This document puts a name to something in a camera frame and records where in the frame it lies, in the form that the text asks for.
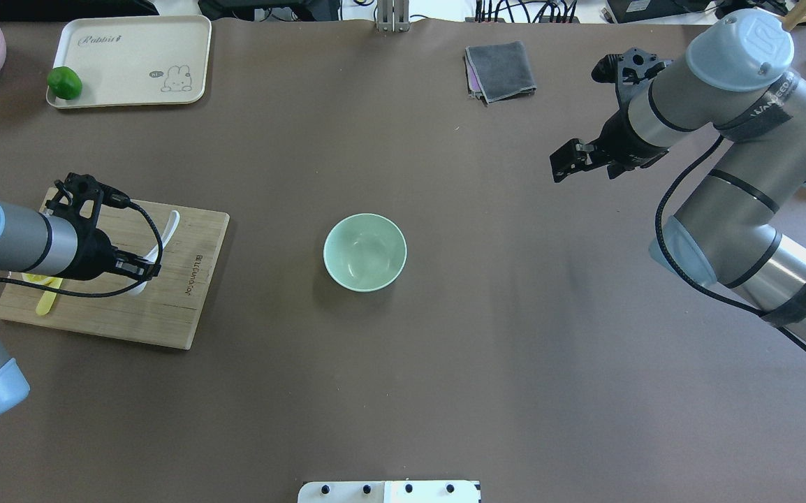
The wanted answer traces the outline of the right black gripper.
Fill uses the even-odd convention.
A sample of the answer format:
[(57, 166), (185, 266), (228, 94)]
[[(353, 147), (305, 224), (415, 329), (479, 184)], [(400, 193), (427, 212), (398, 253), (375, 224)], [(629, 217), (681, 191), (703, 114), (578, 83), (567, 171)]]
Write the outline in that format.
[(627, 115), (617, 112), (602, 126), (597, 139), (588, 143), (571, 139), (550, 154), (550, 167), (555, 184), (572, 174), (602, 166), (606, 166), (608, 178), (613, 180), (635, 168), (648, 168), (668, 152), (667, 147), (643, 140)]

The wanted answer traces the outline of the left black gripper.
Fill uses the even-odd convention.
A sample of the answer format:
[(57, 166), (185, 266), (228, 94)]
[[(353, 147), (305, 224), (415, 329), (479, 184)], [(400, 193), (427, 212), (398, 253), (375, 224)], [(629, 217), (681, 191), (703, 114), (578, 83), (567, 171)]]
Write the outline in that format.
[(78, 247), (71, 261), (71, 279), (91, 280), (104, 273), (145, 282), (160, 273), (160, 255), (139, 256), (112, 245), (103, 231), (94, 228), (78, 236)]

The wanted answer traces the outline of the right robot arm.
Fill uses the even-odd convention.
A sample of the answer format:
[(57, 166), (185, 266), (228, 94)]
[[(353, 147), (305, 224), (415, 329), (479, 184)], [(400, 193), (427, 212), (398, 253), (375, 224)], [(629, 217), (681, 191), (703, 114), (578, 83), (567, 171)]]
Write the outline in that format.
[(606, 168), (649, 168), (706, 125), (712, 147), (675, 178), (654, 215), (650, 254), (685, 284), (750, 312), (806, 353), (806, 248), (771, 225), (806, 188), (806, 80), (783, 23), (736, 10), (671, 61), (639, 48), (592, 70), (618, 111), (599, 137), (550, 156), (554, 181)]

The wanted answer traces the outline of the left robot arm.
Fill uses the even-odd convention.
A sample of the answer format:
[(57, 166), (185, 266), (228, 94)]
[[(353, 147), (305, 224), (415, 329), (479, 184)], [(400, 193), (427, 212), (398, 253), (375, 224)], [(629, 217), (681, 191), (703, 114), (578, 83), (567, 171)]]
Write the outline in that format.
[[(17, 274), (93, 280), (103, 274), (126, 277), (131, 286), (155, 278), (161, 269), (163, 240), (153, 219), (155, 257), (149, 260), (116, 248), (98, 227), (104, 207), (142, 208), (125, 192), (93, 176), (70, 174), (54, 184), (55, 195), (42, 211), (0, 201), (0, 283), (32, 287)], [(0, 415), (29, 395), (29, 382), (0, 341)]]

